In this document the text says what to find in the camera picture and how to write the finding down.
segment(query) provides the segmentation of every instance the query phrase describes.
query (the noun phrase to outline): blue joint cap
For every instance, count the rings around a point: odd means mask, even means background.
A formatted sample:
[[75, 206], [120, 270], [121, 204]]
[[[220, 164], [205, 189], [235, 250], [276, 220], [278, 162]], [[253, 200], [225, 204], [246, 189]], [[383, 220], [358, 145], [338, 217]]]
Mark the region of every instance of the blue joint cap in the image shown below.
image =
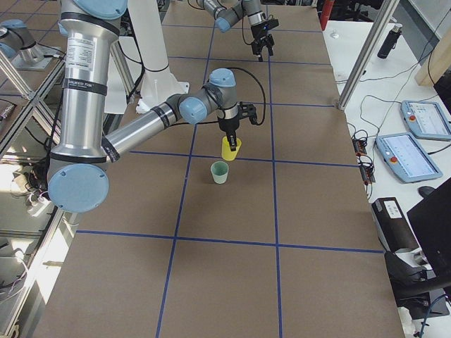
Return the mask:
[[59, 34], [63, 35], [64, 37], [68, 37], [69, 33], [66, 30], [66, 28], [64, 28], [64, 26], [60, 23], [58, 23], [58, 27], [59, 27]]
[[2, 23], [0, 23], [0, 25], [6, 27], [6, 28], [26, 28], [27, 25], [25, 23], [23, 23], [22, 20], [19, 19], [11, 19], [11, 20], [6, 20], [3, 21]]
[[120, 18], [127, 9], [127, 0], [73, 0], [86, 13], [102, 20]]
[[219, 28], [221, 33], [225, 33], [227, 31], [229, 31], [229, 29], [230, 29], [230, 23], [228, 23], [228, 21], [224, 18], [217, 18], [214, 21], [214, 25], [215, 25], [215, 27]]
[[211, 72], [210, 83], [222, 88], [231, 88], [237, 85], [233, 72], [227, 68], [218, 68]]
[[14, 49], [12, 49], [7, 44], [2, 44], [1, 42], [0, 42], [0, 49], [6, 55], [7, 58], [13, 58], [17, 54]]
[[197, 97], [188, 97], [179, 105], [181, 116], [186, 122], [195, 125], [206, 118], [207, 110], [204, 102]]
[[62, 167], [49, 182], [51, 201], [71, 213], [86, 213], [96, 208], [105, 200], [108, 190], [106, 173], [85, 163]]

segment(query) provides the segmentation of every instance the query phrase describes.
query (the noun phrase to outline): warning label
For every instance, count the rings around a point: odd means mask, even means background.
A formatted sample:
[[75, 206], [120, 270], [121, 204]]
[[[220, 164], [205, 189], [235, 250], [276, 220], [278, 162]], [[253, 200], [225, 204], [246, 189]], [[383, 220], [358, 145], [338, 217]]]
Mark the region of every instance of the warning label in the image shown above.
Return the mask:
[[92, 40], [68, 38], [66, 67], [92, 71], [95, 47]]

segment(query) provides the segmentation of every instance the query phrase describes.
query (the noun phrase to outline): green cup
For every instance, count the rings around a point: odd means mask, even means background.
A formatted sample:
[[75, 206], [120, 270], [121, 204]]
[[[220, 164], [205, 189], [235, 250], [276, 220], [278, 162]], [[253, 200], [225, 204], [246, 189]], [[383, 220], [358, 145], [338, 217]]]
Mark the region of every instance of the green cup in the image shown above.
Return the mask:
[[215, 183], [223, 184], [226, 182], [228, 175], [228, 164], [226, 162], [218, 161], [213, 163], [210, 171]]

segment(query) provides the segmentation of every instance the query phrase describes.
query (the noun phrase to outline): white cable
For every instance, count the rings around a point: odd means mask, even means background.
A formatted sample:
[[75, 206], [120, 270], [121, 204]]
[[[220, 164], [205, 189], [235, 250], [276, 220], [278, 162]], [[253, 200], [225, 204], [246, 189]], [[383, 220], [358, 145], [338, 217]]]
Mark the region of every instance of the white cable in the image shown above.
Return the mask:
[[27, 267], [27, 265], [25, 264], [25, 262], [23, 261], [23, 259], [21, 257], [17, 257], [17, 256], [14, 256], [14, 257], [10, 257], [10, 256], [3, 257], [3, 256], [0, 256], [0, 259], [16, 259], [16, 260], [19, 260], [22, 263], [22, 265], [23, 265], [23, 267], [25, 269], [23, 274], [17, 280], [14, 281], [13, 285], [9, 289], [8, 296], [5, 299], [0, 300], [0, 303], [4, 303], [5, 301], [8, 301], [9, 299], [13, 298], [14, 296], [16, 296], [18, 293], [20, 293], [23, 290], [24, 286], [22, 286], [14, 294], [11, 294], [11, 292], [14, 290], [14, 287], [16, 286], [16, 284], [18, 282], [22, 281], [23, 278], [28, 274], [28, 267]]

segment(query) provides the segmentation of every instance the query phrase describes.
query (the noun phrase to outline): white desk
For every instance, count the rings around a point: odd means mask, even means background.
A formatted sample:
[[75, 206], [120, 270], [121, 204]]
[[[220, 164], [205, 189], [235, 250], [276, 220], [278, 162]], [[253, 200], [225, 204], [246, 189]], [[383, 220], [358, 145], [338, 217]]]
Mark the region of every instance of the white desk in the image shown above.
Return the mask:
[[[323, 34], [330, 56], [330, 62], [334, 68], [335, 79], [338, 82], [341, 80], [346, 80], [349, 77], [364, 40], [371, 29], [371, 25], [371, 23], [336, 21], [330, 21], [328, 23], [328, 26]], [[385, 34], [376, 47], [374, 55], [371, 57], [371, 60], [366, 67], [366, 73], [362, 77], [362, 80], [396, 75], [416, 63], [414, 54], [402, 36], [398, 40], [396, 48], [390, 52], [390, 55], [386, 59], [377, 57], [377, 51], [392, 26], [393, 24], [387, 27]], [[333, 32], [338, 34], [338, 38], [333, 38], [331, 36]], [[355, 125], [357, 129], [365, 129], [370, 135], [376, 134], [376, 128], [366, 123], [359, 117], [360, 104], [363, 98], [368, 94], [377, 96], [387, 101], [422, 100], [435, 95], [436, 92], [433, 88], [420, 87], [416, 84], [414, 76], [418, 69], [419, 65], [417, 65], [414, 69], [412, 68], [413, 73], [410, 78], [409, 75], [411, 71], [408, 71], [393, 79], [360, 82], [345, 109], [348, 122]], [[409, 78], [409, 81], [397, 97], [398, 92], [406, 82], [407, 78]], [[339, 92], [343, 90], [343, 87], [344, 84], [338, 84]], [[447, 111], [438, 96], [431, 99], [431, 101], [439, 102], [443, 110]], [[390, 106], [392, 106], [392, 104], [368, 97], [365, 99], [362, 106], [363, 116], [375, 125], [381, 125], [384, 115]], [[386, 121], [383, 123], [379, 135], [405, 131], [408, 130], [401, 117], [400, 105], [393, 104], [388, 112]], [[441, 141], [419, 141], [426, 151], [435, 151], [447, 145], [447, 142]], [[398, 203], [404, 213], [406, 213], [421, 199], [417, 192], [418, 187], [422, 185], [437, 187], [446, 181], [447, 178], [451, 177], [451, 149], [446, 149], [440, 153], [432, 155], [433, 160], [443, 172], [443, 176], [441, 178], [413, 184], [403, 184], [393, 175], [389, 167], [383, 162], [383, 159], [377, 150], [374, 150], [373, 152], [373, 144], [374, 137], [369, 139], [368, 146], [366, 148], [368, 154], [373, 158], [376, 168], [376, 183], [373, 184], [373, 193], [369, 200], [370, 203], [380, 197], [394, 196], [398, 200]], [[415, 320], [417, 329], [421, 327], [420, 322], [420, 320]], [[451, 332], [451, 316], [429, 318], [428, 324], [430, 326], [425, 329], [424, 338], [449, 338]]]

